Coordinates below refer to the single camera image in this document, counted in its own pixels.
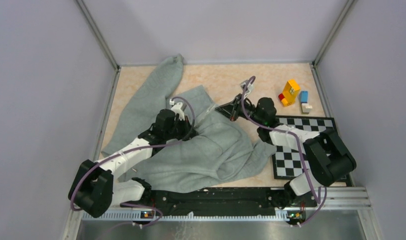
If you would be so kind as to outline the grey zip-up jacket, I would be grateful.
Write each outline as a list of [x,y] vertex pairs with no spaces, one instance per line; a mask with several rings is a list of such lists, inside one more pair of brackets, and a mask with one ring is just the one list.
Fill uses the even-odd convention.
[[[101,150],[107,157],[155,122],[157,114],[169,106],[169,99],[183,76],[183,56],[162,61],[140,86],[120,114],[111,140]],[[189,193],[205,187],[233,182],[259,174],[276,147],[257,141],[236,123],[215,111],[215,103],[203,86],[181,94],[195,114],[197,136],[163,148],[141,161],[119,178],[120,182],[140,178],[154,190]]]

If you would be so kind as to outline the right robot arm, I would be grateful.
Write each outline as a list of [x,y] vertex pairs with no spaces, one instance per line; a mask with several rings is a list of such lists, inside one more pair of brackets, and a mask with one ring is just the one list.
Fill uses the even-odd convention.
[[269,97],[252,104],[238,94],[231,102],[216,107],[215,111],[232,122],[239,117],[247,119],[258,126],[257,133],[263,142],[299,153],[303,172],[288,181],[284,190],[273,197],[272,205],[277,208],[297,206],[307,193],[317,199],[316,190],[329,187],[357,167],[356,160],[336,130],[307,131],[281,123]]

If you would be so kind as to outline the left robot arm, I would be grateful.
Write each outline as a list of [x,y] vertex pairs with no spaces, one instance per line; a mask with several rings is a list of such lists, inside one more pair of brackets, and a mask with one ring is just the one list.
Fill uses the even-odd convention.
[[68,193],[71,208],[83,210],[94,218],[110,207],[134,201],[144,207],[151,193],[144,181],[115,181],[138,163],[151,158],[166,147],[187,141],[198,132],[181,109],[162,109],[149,129],[124,148],[96,162],[85,160],[79,166]]

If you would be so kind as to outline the yellow red toy block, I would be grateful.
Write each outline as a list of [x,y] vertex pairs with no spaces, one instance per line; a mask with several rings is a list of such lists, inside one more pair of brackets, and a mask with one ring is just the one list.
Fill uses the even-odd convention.
[[283,91],[278,95],[282,106],[288,107],[294,104],[300,90],[300,86],[294,79],[288,80]]

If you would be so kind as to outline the blue toy block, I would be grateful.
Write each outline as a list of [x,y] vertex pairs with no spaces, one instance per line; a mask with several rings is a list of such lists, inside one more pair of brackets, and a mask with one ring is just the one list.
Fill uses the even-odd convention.
[[303,90],[300,92],[300,103],[302,104],[308,103],[308,91]]

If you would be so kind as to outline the white beige toy block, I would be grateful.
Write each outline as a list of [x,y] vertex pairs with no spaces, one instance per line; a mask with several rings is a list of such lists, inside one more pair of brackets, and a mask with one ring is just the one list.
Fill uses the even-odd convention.
[[313,106],[307,102],[301,103],[301,111],[303,114],[309,114],[313,109]]

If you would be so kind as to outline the black white checkerboard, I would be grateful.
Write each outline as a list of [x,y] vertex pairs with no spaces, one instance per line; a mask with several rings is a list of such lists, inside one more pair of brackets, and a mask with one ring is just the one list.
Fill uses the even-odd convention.
[[[304,131],[323,132],[336,129],[336,122],[332,117],[280,115],[277,120]],[[273,175],[277,180],[291,180],[303,173],[298,151],[289,147],[278,146],[276,153],[272,155],[272,163]]]

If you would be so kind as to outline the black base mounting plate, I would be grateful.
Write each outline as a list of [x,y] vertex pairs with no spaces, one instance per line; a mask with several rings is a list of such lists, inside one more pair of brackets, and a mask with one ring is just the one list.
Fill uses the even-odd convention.
[[286,207],[318,205],[311,193],[293,197],[282,187],[208,187],[189,193],[146,190],[138,204],[155,207],[164,216],[193,213],[197,217],[273,216]]

